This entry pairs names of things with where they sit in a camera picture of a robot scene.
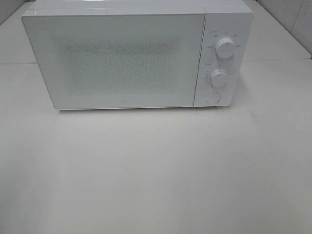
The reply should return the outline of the round door release button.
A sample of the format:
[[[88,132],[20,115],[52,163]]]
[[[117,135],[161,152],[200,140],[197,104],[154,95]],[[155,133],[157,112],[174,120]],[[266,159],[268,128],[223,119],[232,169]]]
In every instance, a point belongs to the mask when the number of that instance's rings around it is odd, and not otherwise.
[[[221,94],[219,92],[211,92],[206,96],[206,102],[210,104],[217,104],[220,102]]]

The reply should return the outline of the white timer knob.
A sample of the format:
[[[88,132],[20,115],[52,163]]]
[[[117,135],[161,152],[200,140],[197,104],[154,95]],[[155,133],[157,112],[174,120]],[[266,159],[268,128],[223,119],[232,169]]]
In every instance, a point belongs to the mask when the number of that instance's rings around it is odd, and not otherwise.
[[[210,83],[214,87],[222,87],[228,81],[228,72],[224,69],[216,69],[212,71]]]

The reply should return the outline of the white microwave door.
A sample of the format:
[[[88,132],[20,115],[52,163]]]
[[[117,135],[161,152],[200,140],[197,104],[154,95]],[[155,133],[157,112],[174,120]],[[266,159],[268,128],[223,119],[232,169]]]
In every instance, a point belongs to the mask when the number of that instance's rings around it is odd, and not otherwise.
[[[204,14],[25,16],[59,110],[190,107]]]

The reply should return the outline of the white microwave oven body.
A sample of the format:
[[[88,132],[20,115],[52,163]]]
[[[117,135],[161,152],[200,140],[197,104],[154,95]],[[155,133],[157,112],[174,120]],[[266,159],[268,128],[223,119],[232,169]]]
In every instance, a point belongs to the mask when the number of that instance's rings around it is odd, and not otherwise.
[[[130,16],[204,14],[194,103],[190,107],[229,106],[239,75],[254,14],[241,0],[37,0],[22,16]],[[219,58],[214,43],[230,36],[234,54]],[[210,83],[212,71],[224,69],[228,81],[222,87]],[[219,92],[220,102],[206,102],[207,94]]]

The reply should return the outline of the upper white power knob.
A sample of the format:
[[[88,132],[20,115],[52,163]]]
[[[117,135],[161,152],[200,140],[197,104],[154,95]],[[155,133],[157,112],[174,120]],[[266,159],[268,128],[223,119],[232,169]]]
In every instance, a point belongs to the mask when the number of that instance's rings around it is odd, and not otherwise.
[[[221,59],[227,59],[234,54],[236,49],[236,41],[233,37],[224,36],[214,43],[217,56]]]

